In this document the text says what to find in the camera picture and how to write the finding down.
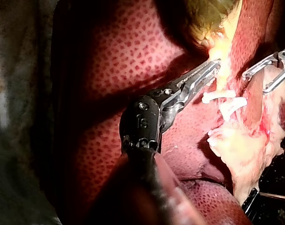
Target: white tissue strand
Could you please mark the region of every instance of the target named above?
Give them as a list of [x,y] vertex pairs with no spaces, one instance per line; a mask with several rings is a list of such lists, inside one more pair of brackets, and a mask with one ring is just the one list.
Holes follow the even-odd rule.
[[219,105],[219,110],[225,121],[229,121],[231,115],[239,108],[246,106],[247,100],[244,97],[235,97]]
[[202,97],[202,102],[204,104],[209,104],[211,100],[213,99],[217,99],[217,98],[234,98],[236,97],[236,93],[234,90],[222,90],[222,91],[219,91],[219,90],[215,90],[215,91],[212,91],[212,92],[205,92],[203,97]]

